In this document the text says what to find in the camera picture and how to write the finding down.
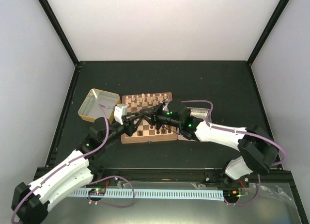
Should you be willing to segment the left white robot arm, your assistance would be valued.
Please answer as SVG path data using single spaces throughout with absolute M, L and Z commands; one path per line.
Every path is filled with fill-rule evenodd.
M 16 186 L 11 208 L 11 223 L 40 224 L 48 213 L 64 198 L 86 185 L 98 185 L 109 180 L 104 177 L 103 166 L 97 160 L 105 146 L 137 131 L 142 114 L 121 116 L 110 124 L 106 116 L 97 118 L 90 127 L 86 139 L 60 164 L 30 184 Z

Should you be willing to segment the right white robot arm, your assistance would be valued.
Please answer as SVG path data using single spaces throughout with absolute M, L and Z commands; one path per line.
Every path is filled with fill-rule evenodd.
M 193 116 L 186 102 L 178 99 L 142 109 L 140 113 L 157 128 L 163 125 L 176 127 L 188 140 L 213 142 L 238 151 L 240 156 L 229 161 L 220 174 L 220 181 L 226 187 L 232 186 L 238 179 L 251 173 L 260 176 L 269 174 L 280 150 L 259 126 L 233 128 L 213 124 L 207 118 Z

